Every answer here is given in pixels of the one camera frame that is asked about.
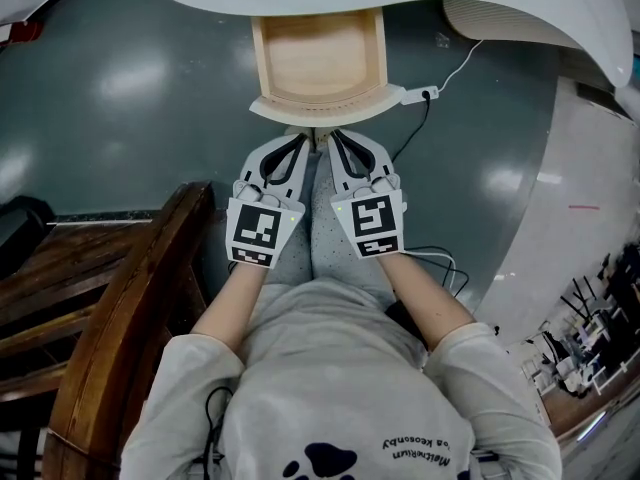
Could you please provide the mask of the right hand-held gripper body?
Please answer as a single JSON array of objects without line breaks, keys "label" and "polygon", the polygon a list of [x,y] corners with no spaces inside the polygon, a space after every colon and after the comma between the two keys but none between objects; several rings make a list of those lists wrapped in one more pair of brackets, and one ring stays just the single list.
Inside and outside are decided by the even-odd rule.
[{"label": "right hand-held gripper body", "polygon": [[404,212],[400,178],[386,175],[374,181],[341,182],[331,207],[360,259],[404,251]]}]

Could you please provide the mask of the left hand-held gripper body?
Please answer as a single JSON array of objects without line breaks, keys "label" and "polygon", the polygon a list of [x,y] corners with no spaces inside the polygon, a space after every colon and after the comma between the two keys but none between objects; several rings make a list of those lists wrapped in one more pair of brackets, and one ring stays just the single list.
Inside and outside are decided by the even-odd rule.
[{"label": "left hand-held gripper body", "polygon": [[226,210],[226,252],[236,263],[274,269],[305,214],[303,203],[238,180]]}]

